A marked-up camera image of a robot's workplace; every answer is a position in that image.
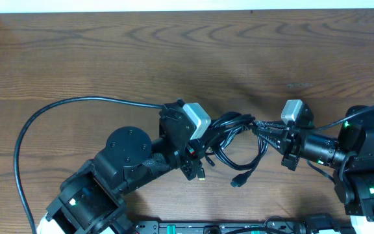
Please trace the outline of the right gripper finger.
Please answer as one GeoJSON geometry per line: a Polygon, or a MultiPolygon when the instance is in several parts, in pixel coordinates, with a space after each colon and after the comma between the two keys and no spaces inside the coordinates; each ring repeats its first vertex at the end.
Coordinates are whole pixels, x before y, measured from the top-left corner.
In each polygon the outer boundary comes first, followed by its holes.
{"type": "Polygon", "coordinates": [[[262,121],[255,120],[253,122],[257,127],[261,128],[274,128],[274,129],[286,129],[287,125],[282,121],[262,121]]]}
{"type": "Polygon", "coordinates": [[[285,130],[254,128],[252,132],[254,135],[260,137],[270,146],[275,148],[281,155],[284,155],[286,153],[288,146],[286,139],[288,133],[285,130]]]}

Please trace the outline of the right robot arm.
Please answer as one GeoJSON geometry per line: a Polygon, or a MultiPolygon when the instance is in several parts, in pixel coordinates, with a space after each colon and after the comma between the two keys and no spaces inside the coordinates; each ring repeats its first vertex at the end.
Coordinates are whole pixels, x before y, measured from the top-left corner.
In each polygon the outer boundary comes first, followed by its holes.
{"type": "Polygon", "coordinates": [[[344,118],[315,127],[308,105],[289,100],[279,122],[257,122],[252,132],[289,170],[301,159],[332,168],[334,191],[355,233],[374,233],[374,105],[352,106],[344,118]]]}

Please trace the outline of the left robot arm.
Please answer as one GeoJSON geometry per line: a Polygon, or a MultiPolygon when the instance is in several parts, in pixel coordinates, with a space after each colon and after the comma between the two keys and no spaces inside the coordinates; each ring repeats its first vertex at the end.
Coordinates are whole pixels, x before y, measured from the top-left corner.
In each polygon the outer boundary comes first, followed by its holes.
{"type": "Polygon", "coordinates": [[[105,147],[60,186],[38,233],[133,233],[123,196],[180,169],[187,180],[204,177],[200,138],[211,118],[198,103],[177,100],[160,108],[159,137],[138,127],[116,129],[105,147]]]}

